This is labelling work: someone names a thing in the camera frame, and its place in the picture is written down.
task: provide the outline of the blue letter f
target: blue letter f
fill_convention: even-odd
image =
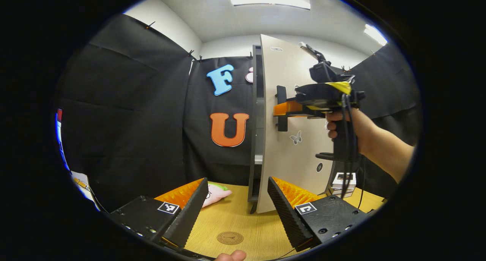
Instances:
[[[231,73],[228,71],[233,71],[235,68],[230,64],[226,64],[225,66],[220,67],[219,69],[215,69],[211,72],[208,72],[206,76],[210,77],[213,81],[214,88],[214,95],[218,96],[223,94],[224,92],[228,92],[231,89],[231,86],[227,85],[225,81],[231,82],[233,81],[233,77]]]

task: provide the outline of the black handle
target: black handle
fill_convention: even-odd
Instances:
[[[334,153],[322,152],[316,154],[319,159],[345,161],[347,154],[348,162],[355,162],[358,160],[358,146],[355,145],[354,138],[351,136],[353,127],[349,121],[335,121],[337,137],[334,138]],[[348,141],[348,149],[346,149],[346,140]]]

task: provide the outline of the table surface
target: table surface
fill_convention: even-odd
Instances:
[[[252,204],[247,201],[248,186],[219,184],[233,193],[201,209],[186,243],[187,250],[212,257],[243,250],[247,254],[245,261],[256,261],[276,259],[293,249],[276,211],[250,214]],[[345,201],[358,207],[360,196],[361,189],[356,188]],[[382,201],[382,197],[365,191],[360,210],[378,209]],[[222,244],[217,235],[226,231],[240,233],[243,241],[236,245]]]

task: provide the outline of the orange ridged pad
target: orange ridged pad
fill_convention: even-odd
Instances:
[[[175,188],[174,190],[160,195],[155,199],[158,201],[169,202],[179,205],[180,209],[182,209],[184,208],[184,206],[186,206],[187,202],[192,197],[194,191],[197,189],[199,184],[201,184],[201,181],[203,181],[203,178],[195,180],[186,185],[182,185],[179,188]]]
[[[318,195],[313,194],[300,187],[297,187],[296,185],[293,185],[290,182],[281,180],[279,178],[275,178],[274,176],[272,176],[272,178],[277,183],[280,190],[282,190],[283,194],[285,195],[285,198],[290,203],[292,208],[294,208],[296,205],[299,204],[304,204],[307,202],[321,199],[321,197],[319,197]]]

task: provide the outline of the stuffed toy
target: stuffed toy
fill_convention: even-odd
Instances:
[[[231,190],[228,190],[225,186],[208,182],[208,196],[204,201],[203,208],[229,195],[231,195]]]

